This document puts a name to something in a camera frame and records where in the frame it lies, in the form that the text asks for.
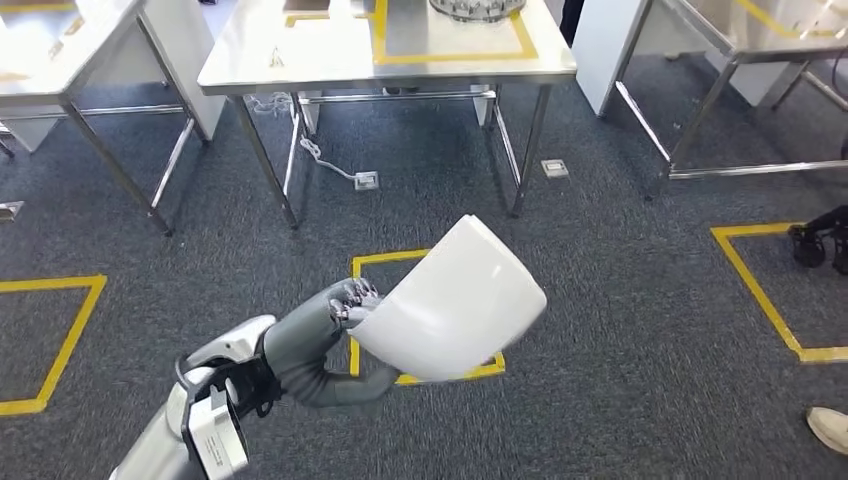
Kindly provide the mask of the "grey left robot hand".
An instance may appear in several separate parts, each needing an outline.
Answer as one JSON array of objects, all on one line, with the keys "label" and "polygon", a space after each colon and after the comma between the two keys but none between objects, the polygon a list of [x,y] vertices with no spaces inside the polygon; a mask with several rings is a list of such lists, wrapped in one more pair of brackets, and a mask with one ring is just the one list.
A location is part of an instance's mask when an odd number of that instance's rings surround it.
[{"label": "grey left robot hand", "polygon": [[352,376],[325,367],[327,352],[380,301],[368,280],[351,277],[316,293],[270,327],[262,350],[282,390],[313,408],[361,405],[383,397],[396,384],[398,369],[383,366]]}]

